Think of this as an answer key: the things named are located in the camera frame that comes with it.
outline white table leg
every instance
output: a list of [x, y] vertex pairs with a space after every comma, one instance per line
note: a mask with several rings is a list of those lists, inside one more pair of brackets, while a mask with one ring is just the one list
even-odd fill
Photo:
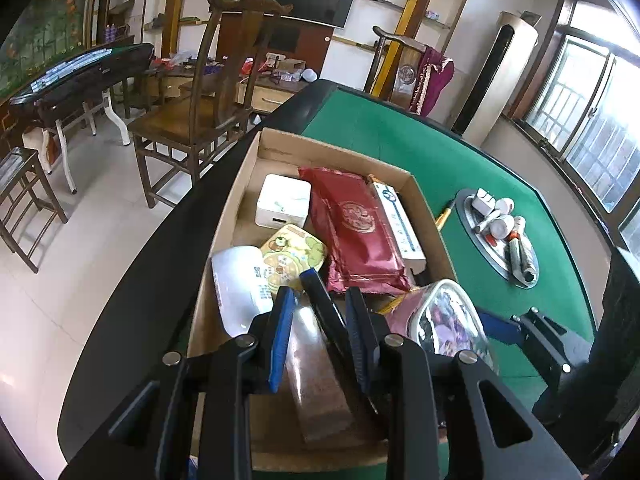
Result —
[[76, 194], [78, 192], [78, 188], [74, 183], [73, 178], [71, 177], [71, 171], [69, 170], [69, 154], [66, 150], [66, 137], [65, 133], [62, 131], [62, 122], [60, 119], [56, 121], [56, 129], [58, 130], [58, 137], [60, 138], [60, 150], [62, 151], [62, 166], [65, 169], [66, 182], [69, 184], [69, 189], [71, 190], [71, 194]]
[[47, 156], [47, 148], [49, 147], [49, 131], [46, 128], [42, 129], [42, 148], [40, 149], [40, 163], [42, 169], [48, 175], [51, 174], [51, 165], [49, 164], [49, 157]]
[[84, 118], [89, 121], [89, 126], [91, 126], [91, 134], [92, 136], [95, 136], [97, 131], [95, 129], [94, 115], [91, 113], [91, 108], [89, 108], [86, 101], [82, 102], [82, 110], [84, 110]]
[[121, 118], [118, 117], [117, 113], [113, 110], [113, 106], [111, 105], [111, 95], [109, 94], [108, 88], [104, 92], [102, 92], [102, 100], [104, 102], [104, 113], [107, 114], [107, 117], [110, 118], [111, 122], [115, 124], [120, 130], [120, 134], [122, 135], [122, 143], [125, 146], [129, 146], [131, 140], [129, 139], [129, 131], [127, 130], [127, 125]]

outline maroon towel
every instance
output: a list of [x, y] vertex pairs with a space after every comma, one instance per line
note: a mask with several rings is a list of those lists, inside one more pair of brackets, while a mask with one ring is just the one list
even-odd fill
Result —
[[453, 60], [428, 46], [418, 66], [418, 81], [409, 111], [426, 117], [433, 110], [442, 89], [453, 78], [453, 71]]

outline red packet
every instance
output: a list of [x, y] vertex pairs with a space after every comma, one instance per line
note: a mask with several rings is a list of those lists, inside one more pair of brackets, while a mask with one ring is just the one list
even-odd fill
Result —
[[359, 175], [328, 168], [300, 168], [311, 183], [311, 221], [329, 247], [327, 289], [401, 294], [411, 289], [383, 212]]

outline gold emblem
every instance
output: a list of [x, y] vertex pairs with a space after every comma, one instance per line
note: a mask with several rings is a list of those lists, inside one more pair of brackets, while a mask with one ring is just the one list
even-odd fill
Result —
[[359, 233], [372, 233], [376, 229], [376, 221], [366, 207], [355, 202], [340, 204], [342, 224]]

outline qr code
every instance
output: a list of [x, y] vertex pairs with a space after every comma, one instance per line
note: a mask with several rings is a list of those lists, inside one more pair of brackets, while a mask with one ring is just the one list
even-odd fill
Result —
[[259, 285], [258, 289], [260, 290], [260, 299], [261, 300], [270, 300], [271, 299], [271, 291], [269, 290], [268, 285]]

